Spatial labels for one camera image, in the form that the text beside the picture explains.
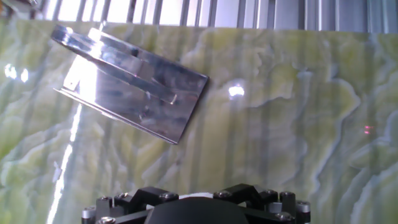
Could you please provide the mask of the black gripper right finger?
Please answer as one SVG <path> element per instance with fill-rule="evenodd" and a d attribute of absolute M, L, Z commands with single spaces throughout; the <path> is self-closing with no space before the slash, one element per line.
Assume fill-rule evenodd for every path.
<path fill-rule="evenodd" d="M 298 200 L 290 191 L 262 189 L 256 185 L 237 184 L 213 193 L 213 199 L 228 202 L 248 224 L 310 224 L 310 202 Z"/>

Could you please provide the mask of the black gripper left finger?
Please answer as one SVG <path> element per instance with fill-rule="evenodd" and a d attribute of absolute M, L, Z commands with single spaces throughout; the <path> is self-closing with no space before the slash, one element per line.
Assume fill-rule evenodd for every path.
<path fill-rule="evenodd" d="M 134 194 L 120 193 L 114 197 L 101 196 L 93 206 L 85 207 L 81 213 L 81 224 L 117 223 L 118 218 L 131 223 L 144 223 L 147 206 L 155 207 L 165 202 L 176 201 L 179 194 L 157 187 L 143 187 Z"/>

